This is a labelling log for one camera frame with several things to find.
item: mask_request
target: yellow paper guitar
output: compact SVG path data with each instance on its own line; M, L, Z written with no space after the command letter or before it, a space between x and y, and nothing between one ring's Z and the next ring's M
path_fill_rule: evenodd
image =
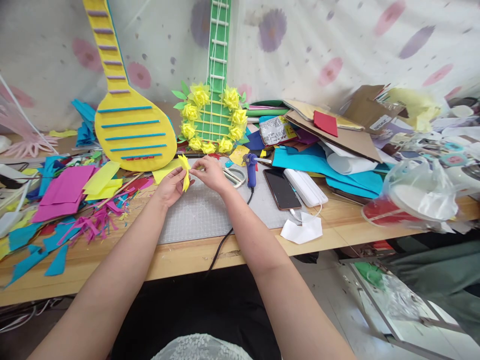
M169 118L129 84L108 0L83 0L105 72L108 92L95 114L95 132L106 155L131 171L167 165L177 151Z

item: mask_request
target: wooden stick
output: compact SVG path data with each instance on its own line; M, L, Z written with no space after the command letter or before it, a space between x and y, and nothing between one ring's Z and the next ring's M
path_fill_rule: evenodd
M103 205L105 205L106 203L108 203L110 200L112 200L116 195L120 194L120 192L125 189L128 185L130 185L131 183L133 183L135 180L137 180L141 175L143 175L144 173L143 172L140 172L137 176L135 176L132 180L130 180L129 182L127 182L125 185L123 185L121 188L119 188L114 194L112 197L108 198L108 199L105 199L104 201L102 201L102 203L98 206L96 206L97 209L101 208Z

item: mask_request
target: floral fabric backdrop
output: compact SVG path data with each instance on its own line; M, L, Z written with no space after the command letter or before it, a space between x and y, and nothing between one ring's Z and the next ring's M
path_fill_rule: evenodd
M110 0L131 85L175 102L207 78L210 0ZM362 84L479 96L478 0L232 0L228 79L249 102L338 110ZM76 129L70 102L107 89L79 0L0 1L0 71L40 130ZM0 94L9 99L5 89Z

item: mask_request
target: cardboard box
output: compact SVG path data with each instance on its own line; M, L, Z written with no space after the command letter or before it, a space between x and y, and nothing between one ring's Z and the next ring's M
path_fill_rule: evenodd
M382 128L405 109L400 105L377 102L375 98L383 88L383 85L360 86L343 116L363 125L370 134L380 134Z

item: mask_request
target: yellow flower decoration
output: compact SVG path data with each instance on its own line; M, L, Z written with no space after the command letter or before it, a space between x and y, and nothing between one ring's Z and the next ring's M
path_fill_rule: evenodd
M237 125L244 125L247 123L247 110L238 109L231 115L231 122Z
M190 139L188 142L188 145L192 150L201 150L202 149L202 140L200 140L198 137L194 137Z
M191 93L188 94L188 99L194 102L199 108L210 104L210 86L204 85L202 82L198 85L190 86Z
M218 143L218 151L220 153L229 153L232 151L234 148L234 145L230 140L228 140L226 137L224 137L220 142Z
M188 121L186 121L181 125L181 133L184 137L190 140L195 136L195 129Z
M188 103L181 111L181 115L190 121L197 120L200 117L199 108L191 103Z
M237 89L234 87L226 86L223 94L221 96L223 103L228 106L230 111L236 110L239 108L240 95L237 92Z
M230 133L228 134L228 136L233 141L238 141L244 137L244 131L238 126L233 126L230 128Z
M213 154L217 150L217 147L213 142L204 142L201 146L201 150L204 154Z

